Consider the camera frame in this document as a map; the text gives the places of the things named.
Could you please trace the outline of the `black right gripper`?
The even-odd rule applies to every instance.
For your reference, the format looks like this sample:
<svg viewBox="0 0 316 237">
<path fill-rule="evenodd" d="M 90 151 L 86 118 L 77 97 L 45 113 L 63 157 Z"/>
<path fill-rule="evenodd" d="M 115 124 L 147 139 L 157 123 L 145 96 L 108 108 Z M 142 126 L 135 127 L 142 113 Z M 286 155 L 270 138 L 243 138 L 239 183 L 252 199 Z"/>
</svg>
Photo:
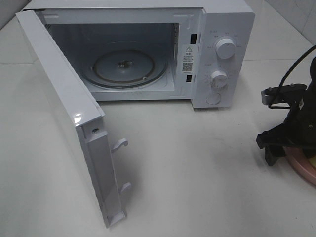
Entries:
<svg viewBox="0 0 316 237">
<path fill-rule="evenodd" d="M 284 92 L 282 96 L 290 106 L 283 124 L 256 137 L 259 148 L 265 149 L 268 166 L 273 166 L 279 158 L 286 156 L 283 147 L 316 148 L 316 90 L 294 90 Z"/>
</svg>

